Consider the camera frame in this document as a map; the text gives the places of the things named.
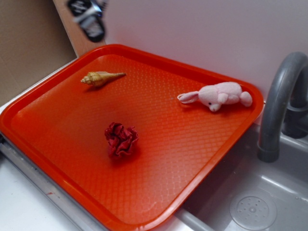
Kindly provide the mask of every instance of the beige wall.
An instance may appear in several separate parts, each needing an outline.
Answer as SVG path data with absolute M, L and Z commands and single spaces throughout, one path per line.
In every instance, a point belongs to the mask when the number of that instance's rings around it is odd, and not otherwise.
M 0 105 L 75 58 L 52 0 L 0 1 Z

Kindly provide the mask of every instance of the drain cover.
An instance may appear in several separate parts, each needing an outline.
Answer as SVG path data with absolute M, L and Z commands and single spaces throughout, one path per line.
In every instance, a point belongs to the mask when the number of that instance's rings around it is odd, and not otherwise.
M 230 204 L 233 220 L 247 230 L 264 230 L 277 217 L 277 208 L 271 198 L 258 191 L 246 191 L 233 198 Z

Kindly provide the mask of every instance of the seashell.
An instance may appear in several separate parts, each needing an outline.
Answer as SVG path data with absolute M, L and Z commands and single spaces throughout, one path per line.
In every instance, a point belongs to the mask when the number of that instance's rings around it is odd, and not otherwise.
M 86 83 L 88 85 L 93 85 L 95 87 L 101 87 L 105 83 L 123 77 L 125 75 L 126 73 L 111 74 L 105 71 L 89 72 L 88 75 L 84 76 L 84 78 L 80 82 Z

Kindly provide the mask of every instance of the plush toy ear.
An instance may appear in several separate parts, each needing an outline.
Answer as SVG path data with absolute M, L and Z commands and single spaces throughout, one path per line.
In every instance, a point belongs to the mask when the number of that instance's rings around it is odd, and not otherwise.
M 219 93 L 218 94 L 218 103 L 220 104 L 224 104 L 226 101 L 228 100 L 228 94 L 226 93 Z
M 252 97 L 247 91 L 241 93 L 240 100 L 245 107 L 250 107 L 252 104 Z
M 193 103 L 199 99 L 198 94 L 199 94 L 198 91 L 184 93 L 178 95 L 178 100 L 180 100 L 181 103 Z

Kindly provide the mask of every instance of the pink stuffed animal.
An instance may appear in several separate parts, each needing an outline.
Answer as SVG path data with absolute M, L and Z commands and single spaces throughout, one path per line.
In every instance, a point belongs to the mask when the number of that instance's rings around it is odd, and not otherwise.
M 216 85 L 209 85 L 201 88 L 199 91 L 184 93 L 178 96 L 182 103 L 192 103 L 200 100 L 205 106 L 208 106 L 212 112 L 220 109 L 222 104 L 234 104 L 241 102 L 249 107 L 252 104 L 252 97 L 247 92 L 242 92 L 238 83 L 224 82 Z

